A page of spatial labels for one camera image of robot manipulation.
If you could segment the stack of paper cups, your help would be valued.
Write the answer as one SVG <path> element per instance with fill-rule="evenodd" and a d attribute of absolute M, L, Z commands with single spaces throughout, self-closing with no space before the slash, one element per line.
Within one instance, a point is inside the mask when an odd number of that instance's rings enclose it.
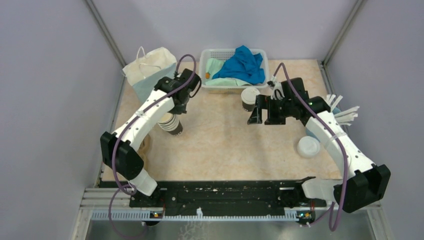
<path fill-rule="evenodd" d="M 184 128 L 176 114 L 165 113 L 157 122 L 159 127 L 172 136 L 180 135 Z"/>

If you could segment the stack of white lids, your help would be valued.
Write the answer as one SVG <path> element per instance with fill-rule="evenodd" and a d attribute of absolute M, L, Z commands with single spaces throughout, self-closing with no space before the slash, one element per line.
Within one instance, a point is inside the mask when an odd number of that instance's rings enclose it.
<path fill-rule="evenodd" d="M 302 137 L 296 146 L 297 153 L 303 158 L 314 158 L 321 151 L 320 142 L 311 136 Z"/>

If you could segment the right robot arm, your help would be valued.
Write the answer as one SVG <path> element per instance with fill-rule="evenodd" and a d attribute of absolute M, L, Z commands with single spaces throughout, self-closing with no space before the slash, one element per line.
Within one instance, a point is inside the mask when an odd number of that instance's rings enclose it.
<path fill-rule="evenodd" d="M 313 199 L 336 202 L 346 213 L 381 200 L 391 171 L 376 165 L 353 143 L 321 96 L 309 97 L 299 77 L 280 83 L 281 97 L 258 94 L 247 124 L 284 125 L 289 117 L 301 121 L 335 162 L 341 180 L 311 178 L 293 192 L 299 206 Z"/>

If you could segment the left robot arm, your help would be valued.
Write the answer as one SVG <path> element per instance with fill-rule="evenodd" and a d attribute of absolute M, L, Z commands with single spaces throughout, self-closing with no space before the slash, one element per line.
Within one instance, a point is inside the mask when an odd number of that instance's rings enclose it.
<path fill-rule="evenodd" d="M 201 81 L 192 70 L 184 69 L 174 78 L 163 77 L 154 86 L 147 100 L 133 116 L 114 132 L 104 132 L 100 137 L 102 161 L 113 173 L 119 173 L 149 207 L 160 202 L 157 182 L 145 169 L 144 160 L 138 154 L 141 143 L 167 113 L 185 114 L 187 103 Z"/>

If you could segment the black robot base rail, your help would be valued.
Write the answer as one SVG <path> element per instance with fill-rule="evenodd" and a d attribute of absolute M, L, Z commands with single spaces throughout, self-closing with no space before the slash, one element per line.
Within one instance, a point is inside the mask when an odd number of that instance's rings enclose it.
<path fill-rule="evenodd" d="M 331 203 L 307 199 L 301 180 L 159 181 L 151 196 L 120 192 L 113 182 L 84 191 L 83 209 L 94 220 L 313 221 Z"/>

